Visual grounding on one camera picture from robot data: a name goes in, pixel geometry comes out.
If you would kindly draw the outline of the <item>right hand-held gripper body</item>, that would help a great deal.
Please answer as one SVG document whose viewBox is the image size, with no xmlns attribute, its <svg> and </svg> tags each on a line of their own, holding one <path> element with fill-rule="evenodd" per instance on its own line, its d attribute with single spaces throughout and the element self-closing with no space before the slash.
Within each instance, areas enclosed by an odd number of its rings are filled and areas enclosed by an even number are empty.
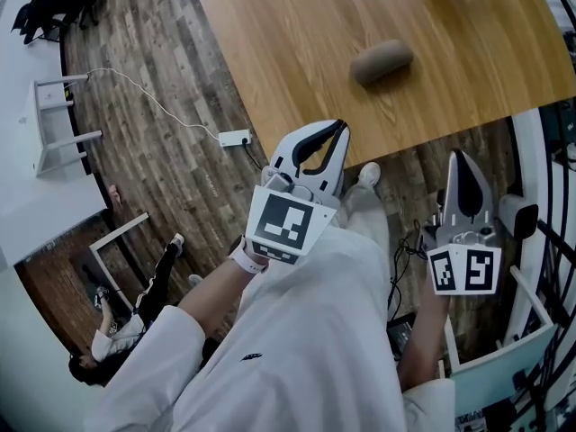
<svg viewBox="0 0 576 432">
<path fill-rule="evenodd" d="M 493 226 L 439 239 L 438 226 L 426 226 L 427 266 L 436 295 L 494 294 L 501 248 Z"/>
</svg>

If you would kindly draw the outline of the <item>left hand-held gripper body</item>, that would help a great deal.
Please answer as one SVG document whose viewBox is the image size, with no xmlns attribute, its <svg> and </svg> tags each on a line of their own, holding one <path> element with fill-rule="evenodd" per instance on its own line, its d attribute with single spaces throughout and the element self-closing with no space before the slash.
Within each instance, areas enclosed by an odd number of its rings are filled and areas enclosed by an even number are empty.
<svg viewBox="0 0 576 432">
<path fill-rule="evenodd" d="M 253 192 L 247 249 L 269 260 L 295 265 L 307 256 L 337 213 L 339 199 L 318 197 L 285 173 L 267 167 Z"/>
</svg>

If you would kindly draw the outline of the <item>beige cylindrical object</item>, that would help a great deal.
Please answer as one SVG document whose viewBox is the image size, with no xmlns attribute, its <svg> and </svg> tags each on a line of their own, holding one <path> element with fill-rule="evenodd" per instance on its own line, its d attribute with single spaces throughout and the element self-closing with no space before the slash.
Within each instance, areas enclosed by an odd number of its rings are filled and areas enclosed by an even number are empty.
<svg viewBox="0 0 576 432">
<path fill-rule="evenodd" d="M 368 86 L 414 59 L 413 51 L 400 40 L 387 40 L 358 53 L 350 62 L 350 75 L 361 86 Z"/>
</svg>

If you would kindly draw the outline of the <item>person's left forearm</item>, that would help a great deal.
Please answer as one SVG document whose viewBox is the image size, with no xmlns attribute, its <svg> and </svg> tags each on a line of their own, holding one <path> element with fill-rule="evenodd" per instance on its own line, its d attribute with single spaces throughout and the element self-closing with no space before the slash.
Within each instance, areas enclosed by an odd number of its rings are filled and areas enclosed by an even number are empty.
<svg viewBox="0 0 576 432">
<path fill-rule="evenodd" d="M 208 338 L 255 276 L 227 258 L 179 302 L 178 308 L 192 317 Z"/>
</svg>

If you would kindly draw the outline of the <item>person's right forearm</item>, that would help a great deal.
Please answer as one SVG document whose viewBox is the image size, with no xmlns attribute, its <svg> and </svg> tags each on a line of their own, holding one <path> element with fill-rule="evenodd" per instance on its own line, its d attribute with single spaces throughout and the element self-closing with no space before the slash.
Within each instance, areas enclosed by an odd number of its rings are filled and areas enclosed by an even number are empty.
<svg viewBox="0 0 576 432">
<path fill-rule="evenodd" d="M 428 278 L 421 287 L 414 326 L 397 366 L 403 392 L 435 378 L 449 303 L 449 296 L 436 295 L 432 280 Z"/>
</svg>

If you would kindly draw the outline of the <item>white waste bin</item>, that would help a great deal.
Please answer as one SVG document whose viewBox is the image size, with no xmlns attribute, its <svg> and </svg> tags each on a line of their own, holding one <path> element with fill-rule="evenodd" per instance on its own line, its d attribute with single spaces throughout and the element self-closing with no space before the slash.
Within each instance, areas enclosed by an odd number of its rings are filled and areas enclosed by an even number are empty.
<svg viewBox="0 0 576 432">
<path fill-rule="evenodd" d="M 535 233 L 538 214 L 538 205 L 522 196 L 506 194 L 499 199 L 498 218 L 515 240 L 528 239 Z"/>
</svg>

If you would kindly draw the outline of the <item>person's white shoe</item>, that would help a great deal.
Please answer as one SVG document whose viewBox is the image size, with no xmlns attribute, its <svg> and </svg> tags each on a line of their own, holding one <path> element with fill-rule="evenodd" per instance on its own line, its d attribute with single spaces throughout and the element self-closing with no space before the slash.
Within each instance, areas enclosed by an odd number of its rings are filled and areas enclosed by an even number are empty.
<svg viewBox="0 0 576 432">
<path fill-rule="evenodd" d="M 368 189 L 374 189 L 382 175 L 381 167 L 375 162 L 365 164 L 360 170 L 357 183 Z"/>
</svg>

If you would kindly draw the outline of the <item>white smartwatch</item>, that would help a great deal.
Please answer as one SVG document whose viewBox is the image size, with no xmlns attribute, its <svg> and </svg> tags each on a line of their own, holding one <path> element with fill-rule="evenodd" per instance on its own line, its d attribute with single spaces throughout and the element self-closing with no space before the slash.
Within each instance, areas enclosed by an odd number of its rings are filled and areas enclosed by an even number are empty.
<svg viewBox="0 0 576 432">
<path fill-rule="evenodd" d="M 230 248 L 228 259 L 233 260 L 244 271 L 252 275 L 263 273 L 269 265 L 267 258 L 248 251 L 247 242 L 243 236 L 240 236 Z"/>
</svg>

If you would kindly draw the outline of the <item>white power strip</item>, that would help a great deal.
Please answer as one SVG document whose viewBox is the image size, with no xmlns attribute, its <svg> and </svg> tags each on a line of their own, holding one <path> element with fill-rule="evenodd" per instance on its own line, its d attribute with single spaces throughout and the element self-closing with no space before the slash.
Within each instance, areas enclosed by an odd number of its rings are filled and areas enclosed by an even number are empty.
<svg viewBox="0 0 576 432">
<path fill-rule="evenodd" d="M 222 148 L 246 146 L 251 143 L 252 135 L 249 129 L 220 132 L 218 141 Z"/>
</svg>

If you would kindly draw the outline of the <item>person's light trousers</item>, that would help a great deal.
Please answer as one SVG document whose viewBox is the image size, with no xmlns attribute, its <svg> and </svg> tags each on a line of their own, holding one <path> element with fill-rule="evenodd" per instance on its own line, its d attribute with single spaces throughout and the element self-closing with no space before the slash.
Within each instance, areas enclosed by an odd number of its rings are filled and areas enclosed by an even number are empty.
<svg viewBox="0 0 576 432">
<path fill-rule="evenodd" d="M 333 224 L 371 239 L 387 257 L 390 256 L 387 215 L 372 186 L 360 182 L 352 185 L 341 201 Z"/>
</svg>

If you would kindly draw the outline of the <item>black metal railing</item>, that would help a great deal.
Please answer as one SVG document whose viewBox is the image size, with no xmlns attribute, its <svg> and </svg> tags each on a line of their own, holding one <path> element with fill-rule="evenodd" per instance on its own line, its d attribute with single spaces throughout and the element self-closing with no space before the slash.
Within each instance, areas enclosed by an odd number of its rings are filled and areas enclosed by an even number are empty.
<svg viewBox="0 0 576 432">
<path fill-rule="evenodd" d="M 548 409 L 555 405 L 564 395 L 576 373 L 576 245 L 571 247 L 567 240 L 568 233 L 575 233 L 576 228 L 569 228 L 569 209 L 576 207 L 576 199 L 570 200 L 569 190 L 576 188 L 570 182 L 570 162 L 568 156 L 569 142 L 565 131 L 561 104 L 553 104 L 558 139 L 553 140 L 547 129 L 543 129 L 545 163 L 547 171 L 547 217 L 539 221 L 537 227 L 544 235 L 544 257 L 538 290 L 544 296 L 544 308 L 556 325 L 556 330 L 546 350 L 542 365 L 539 368 L 538 394 L 532 399 L 536 402 L 544 396 Z M 553 226 L 553 169 L 559 167 L 562 174 L 562 214 L 560 228 Z"/>
</svg>

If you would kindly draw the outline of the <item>black box device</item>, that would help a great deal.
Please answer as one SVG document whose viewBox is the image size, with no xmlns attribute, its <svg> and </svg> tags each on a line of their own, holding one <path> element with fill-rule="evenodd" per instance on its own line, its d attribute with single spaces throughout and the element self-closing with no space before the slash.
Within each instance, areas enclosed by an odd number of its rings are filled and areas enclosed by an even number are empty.
<svg viewBox="0 0 576 432">
<path fill-rule="evenodd" d="M 416 314 L 412 312 L 388 322 L 387 335 L 396 362 L 400 361 L 404 347 L 410 339 L 415 318 Z"/>
</svg>

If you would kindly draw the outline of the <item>white desk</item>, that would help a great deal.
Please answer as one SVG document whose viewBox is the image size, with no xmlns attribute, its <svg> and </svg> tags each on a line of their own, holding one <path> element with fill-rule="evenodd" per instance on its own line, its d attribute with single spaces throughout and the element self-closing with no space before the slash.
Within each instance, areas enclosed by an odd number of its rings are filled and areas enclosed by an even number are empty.
<svg viewBox="0 0 576 432">
<path fill-rule="evenodd" d="M 502 348 L 471 362 L 461 363 L 450 320 L 445 322 L 445 341 L 451 366 L 450 379 L 455 386 L 457 417 L 482 410 L 514 395 L 513 376 L 529 372 L 544 355 L 556 330 L 544 305 L 536 296 L 516 266 L 510 268 L 517 281 L 517 288 L 528 299 L 542 326 L 532 334 L 522 337 Z"/>
<path fill-rule="evenodd" d="M 74 101 L 66 100 L 60 103 L 47 103 L 42 105 L 39 98 L 39 89 L 44 86 L 53 85 L 64 85 L 65 83 L 74 83 L 76 81 L 87 81 L 89 78 L 88 74 L 75 75 L 75 76 L 61 76 L 49 80 L 32 80 L 30 83 L 30 91 L 27 101 L 27 122 L 30 124 L 29 129 L 31 130 L 31 166 L 34 170 L 36 177 L 47 173 L 53 169 L 60 167 L 65 167 L 69 164 L 75 163 L 86 157 L 86 152 L 79 152 L 74 158 L 68 161 L 59 163 L 55 166 L 46 166 L 46 158 L 51 151 L 61 150 L 63 148 L 85 143 L 91 140 L 100 139 L 103 134 L 100 130 L 83 133 L 71 138 L 61 139 L 54 142 L 47 142 L 45 138 L 45 132 L 42 125 L 42 114 L 45 112 L 53 112 L 56 110 L 68 109 L 74 104 Z"/>
<path fill-rule="evenodd" d="M 116 297 L 118 297 L 121 302 L 123 303 L 124 307 L 128 311 L 133 311 L 133 306 L 131 302 L 128 300 L 126 295 L 121 290 L 121 287 L 116 283 L 113 276 L 110 274 L 109 270 L 107 269 L 106 265 L 104 264 L 102 258 L 100 257 L 99 250 L 109 243 L 113 242 L 114 240 L 120 238 L 124 233 L 129 231 L 130 229 L 138 226 L 143 221 L 146 221 L 149 218 L 149 214 L 147 212 L 142 213 L 138 217 L 130 220 L 129 222 L 123 224 L 118 229 L 113 230 L 111 233 L 105 235 L 104 237 L 98 239 L 95 243 L 89 246 L 89 250 L 94 257 L 96 263 L 99 265 L 100 269 L 102 270 L 105 278 L 108 281 L 108 288 L 110 293 L 114 293 Z"/>
</svg>

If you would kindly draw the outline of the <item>person's white shirt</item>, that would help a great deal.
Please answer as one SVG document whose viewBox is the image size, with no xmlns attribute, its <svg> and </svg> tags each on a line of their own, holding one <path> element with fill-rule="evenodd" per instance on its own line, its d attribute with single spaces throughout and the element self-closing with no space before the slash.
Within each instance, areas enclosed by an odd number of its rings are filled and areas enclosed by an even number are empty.
<svg viewBox="0 0 576 432">
<path fill-rule="evenodd" d="M 209 359 L 188 300 L 166 306 L 109 381 L 85 432 L 454 432 L 455 384 L 401 385 L 386 333 L 389 259 L 328 228 L 298 265 L 247 274 L 238 316 Z"/>
</svg>

